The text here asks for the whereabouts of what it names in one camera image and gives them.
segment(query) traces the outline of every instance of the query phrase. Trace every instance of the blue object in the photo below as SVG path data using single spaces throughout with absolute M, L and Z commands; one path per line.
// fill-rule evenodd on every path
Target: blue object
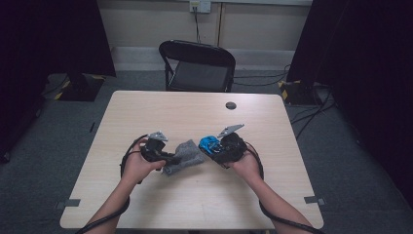
M 202 138 L 199 147 L 209 155 L 219 153 L 223 150 L 219 139 L 215 136 L 206 136 Z

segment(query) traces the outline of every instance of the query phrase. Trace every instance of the chair seat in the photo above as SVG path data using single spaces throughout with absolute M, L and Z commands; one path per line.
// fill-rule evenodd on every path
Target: chair seat
M 225 92 L 230 72 L 227 67 L 180 61 L 169 88 L 176 91 Z

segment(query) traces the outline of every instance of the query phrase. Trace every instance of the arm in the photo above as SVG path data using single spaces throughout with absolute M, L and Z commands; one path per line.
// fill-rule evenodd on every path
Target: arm
M 145 141 L 146 139 L 139 141 L 132 151 L 139 151 L 139 145 Z M 146 178 L 150 172 L 155 169 L 159 169 L 164 165 L 165 161 L 158 161 L 154 163 L 147 162 L 139 152 L 131 154 L 128 158 L 127 164 L 125 165 L 124 174 L 118 185 L 88 223 L 94 222 L 119 211 L 127 202 L 136 184 Z M 102 223 L 87 233 L 115 233 L 118 221 L 119 216 Z
M 244 153 L 244 157 L 238 162 L 228 163 L 238 176 L 240 176 L 246 184 L 254 191 L 258 199 L 261 201 L 265 209 L 272 215 L 282 217 L 294 222 L 312 226 L 311 223 L 294 207 L 287 203 L 279 194 L 277 194 L 260 176 L 258 164 L 248 151 Z M 277 233 L 280 234 L 299 234 L 308 233 L 304 230 L 282 224 L 272 220 Z

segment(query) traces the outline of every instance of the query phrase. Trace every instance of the person's left hand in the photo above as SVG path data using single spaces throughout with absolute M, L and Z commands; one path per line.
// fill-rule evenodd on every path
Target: person's left hand
M 146 141 L 146 138 L 141 139 L 131 150 L 139 152 L 135 152 L 129 156 L 125 165 L 122 180 L 137 184 L 138 182 L 146 178 L 150 172 L 155 169 L 160 169 L 165 165 L 166 161 L 164 160 L 150 163 L 142 157 L 142 155 L 140 154 L 140 144 L 145 143 Z

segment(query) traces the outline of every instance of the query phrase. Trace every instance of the baseboard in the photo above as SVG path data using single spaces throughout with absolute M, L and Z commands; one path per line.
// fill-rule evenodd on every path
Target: baseboard
M 284 70 L 291 64 L 294 51 L 257 51 L 228 49 L 237 62 L 237 70 Z M 164 70 L 158 48 L 114 47 L 111 50 L 116 70 Z

